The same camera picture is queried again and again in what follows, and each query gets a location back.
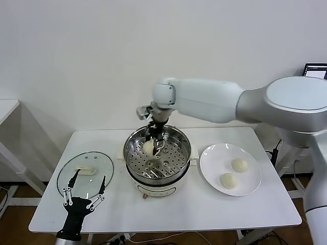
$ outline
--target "glass lid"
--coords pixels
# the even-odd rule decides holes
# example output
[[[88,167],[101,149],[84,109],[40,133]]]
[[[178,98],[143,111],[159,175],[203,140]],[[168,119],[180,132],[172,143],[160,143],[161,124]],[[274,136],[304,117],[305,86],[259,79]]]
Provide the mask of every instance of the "glass lid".
[[[106,176],[107,187],[113,175],[111,159],[100,152],[82,153],[71,159],[61,169],[57,178],[57,188],[63,196],[63,188],[67,188],[68,182],[80,169],[75,185],[72,189],[73,197],[90,199],[99,193],[103,176]]]

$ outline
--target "power strip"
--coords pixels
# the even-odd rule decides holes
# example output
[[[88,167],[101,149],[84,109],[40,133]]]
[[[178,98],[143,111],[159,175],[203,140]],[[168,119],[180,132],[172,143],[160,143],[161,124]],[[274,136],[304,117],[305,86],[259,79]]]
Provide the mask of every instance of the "power strip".
[[[105,243],[106,245],[109,245],[109,243],[111,243],[112,241],[115,241],[116,239],[120,240],[120,236],[124,236],[125,240],[131,238],[133,235],[135,235],[135,233],[118,233],[116,236],[113,236],[111,239],[109,239],[107,241],[107,243]]]

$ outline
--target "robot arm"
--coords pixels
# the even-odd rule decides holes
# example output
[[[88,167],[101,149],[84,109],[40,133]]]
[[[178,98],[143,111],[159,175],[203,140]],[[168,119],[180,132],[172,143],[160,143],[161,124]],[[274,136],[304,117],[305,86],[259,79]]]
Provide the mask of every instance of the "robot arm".
[[[327,81],[288,77],[269,85],[244,90],[236,83],[166,78],[153,90],[150,105],[137,109],[150,119],[154,152],[163,148],[162,125],[172,111],[211,121],[267,123],[275,126],[288,144],[311,148],[315,173],[304,197],[305,211],[315,244],[325,244],[327,233]]]
[[[260,89],[244,90],[232,82],[168,78],[155,86],[152,105],[161,113],[177,110],[214,123],[237,119],[290,131],[317,132],[326,127],[327,82],[288,77]]]

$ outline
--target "stainless steel steamer basket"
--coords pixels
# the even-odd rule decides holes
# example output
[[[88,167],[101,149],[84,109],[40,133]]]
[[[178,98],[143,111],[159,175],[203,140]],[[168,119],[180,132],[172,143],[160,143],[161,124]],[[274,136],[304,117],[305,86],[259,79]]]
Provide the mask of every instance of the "stainless steel steamer basket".
[[[165,147],[158,156],[143,151],[146,126],[133,132],[124,144],[124,159],[130,175],[148,186],[166,186],[180,180],[189,169],[191,144],[179,129],[165,125]]]

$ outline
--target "monitor screen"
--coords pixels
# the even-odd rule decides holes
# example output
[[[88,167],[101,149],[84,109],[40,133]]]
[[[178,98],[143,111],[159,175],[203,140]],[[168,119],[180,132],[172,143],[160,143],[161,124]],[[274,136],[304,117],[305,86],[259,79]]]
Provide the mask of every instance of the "monitor screen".
[[[327,79],[327,64],[307,63],[303,76]]]

